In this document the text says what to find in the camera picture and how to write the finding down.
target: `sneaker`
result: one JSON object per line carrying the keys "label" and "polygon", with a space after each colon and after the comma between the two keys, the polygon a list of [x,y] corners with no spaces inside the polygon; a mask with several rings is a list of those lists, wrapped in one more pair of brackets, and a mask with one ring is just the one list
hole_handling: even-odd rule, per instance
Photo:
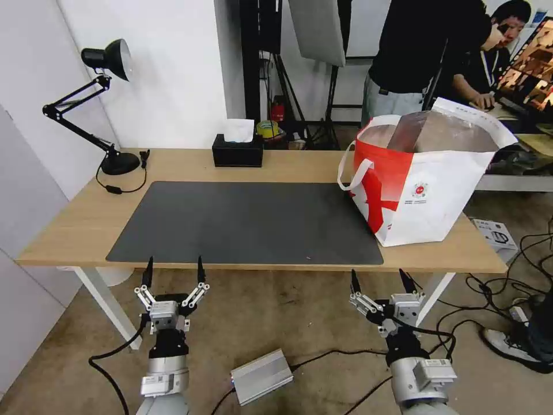
{"label": "sneaker", "polygon": [[528,369],[541,374],[553,373],[553,363],[546,363],[531,356],[519,342],[502,331],[480,329],[480,338],[497,355],[525,365]]}

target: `concrete floor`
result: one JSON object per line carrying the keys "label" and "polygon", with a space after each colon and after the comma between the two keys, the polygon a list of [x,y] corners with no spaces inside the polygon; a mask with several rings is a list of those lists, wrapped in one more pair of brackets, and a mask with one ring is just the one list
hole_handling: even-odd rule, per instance
{"label": "concrete floor", "polygon": [[[544,232],[553,210],[549,195],[477,193],[467,206],[469,216],[507,224],[515,238]],[[545,255],[548,247],[533,251]],[[546,288],[540,274],[523,261],[513,268],[514,278]],[[140,273],[113,288],[130,316],[141,308],[132,289]],[[347,273],[298,273],[258,271],[208,271],[209,295],[192,315],[188,336],[190,399],[192,413],[209,414],[231,388],[229,371],[276,348],[282,348],[294,364],[331,348],[383,349],[384,341],[348,303]],[[428,276],[416,276],[423,284]],[[401,292],[396,274],[362,274],[364,292],[388,297]],[[154,293],[188,291],[195,272],[156,270]],[[508,290],[498,304],[507,305],[517,293]],[[443,297],[457,304],[478,305],[482,298],[457,276]],[[451,309],[439,304],[425,322],[433,328],[437,318]],[[488,327],[504,328],[500,317],[482,311],[451,317],[443,329],[470,316]],[[461,414],[504,415],[549,413],[553,377],[533,373],[491,353],[471,324],[457,330],[454,367],[459,380],[451,390],[451,406]],[[424,336],[423,344],[436,344]],[[0,402],[0,414],[119,414],[119,401],[109,383],[87,364],[92,354],[106,352],[122,342],[85,288],[27,364]],[[140,402],[139,384],[147,368],[147,352],[153,338],[147,335],[138,352],[122,352],[102,362],[118,381],[131,413]],[[329,414],[341,415],[372,386],[389,375],[383,357],[368,354],[328,356],[296,372],[294,382],[240,408],[231,395],[219,414]],[[354,414],[397,414],[390,385],[370,397]]]}

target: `logo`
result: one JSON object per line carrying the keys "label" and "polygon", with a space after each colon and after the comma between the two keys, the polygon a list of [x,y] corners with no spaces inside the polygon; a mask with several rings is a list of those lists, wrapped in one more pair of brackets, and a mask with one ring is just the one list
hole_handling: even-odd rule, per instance
{"label": "logo", "polygon": [[414,198],[423,198],[428,192],[428,183],[417,183],[413,188],[412,195]]}

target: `bag handle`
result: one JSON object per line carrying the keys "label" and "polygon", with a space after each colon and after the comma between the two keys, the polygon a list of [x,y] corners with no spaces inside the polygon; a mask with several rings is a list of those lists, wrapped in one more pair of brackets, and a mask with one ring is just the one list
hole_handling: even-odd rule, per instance
{"label": "bag handle", "polygon": [[346,165],[347,154],[350,151],[351,146],[354,145],[354,143],[355,143],[355,140],[349,144],[346,151],[344,152],[342,159],[340,160],[340,164],[338,165],[338,178],[336,179],[336,181],[338,182],[338,186],[340,186],[340,188],[343,191],[352,190],[353,188],[359,186],[361,184],[361,180],[363,180],[367,171],[369,169],[374,169],[374,163],[369,159],[364,159],[363,161],[361,161],[361,164],[359,165],[357,172],[355,172],[355,174],[353,175],[350,185],[344,186],[344,184],[342,183],[344,166]]}

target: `tissue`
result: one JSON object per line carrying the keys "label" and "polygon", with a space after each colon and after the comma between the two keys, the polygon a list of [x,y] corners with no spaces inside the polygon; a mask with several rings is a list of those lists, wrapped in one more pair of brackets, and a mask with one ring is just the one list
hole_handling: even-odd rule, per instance
{"label": "tissue", "polygon": [[251,142],[253,120],[228,119],[224,123],[223,135],[226,142]]}

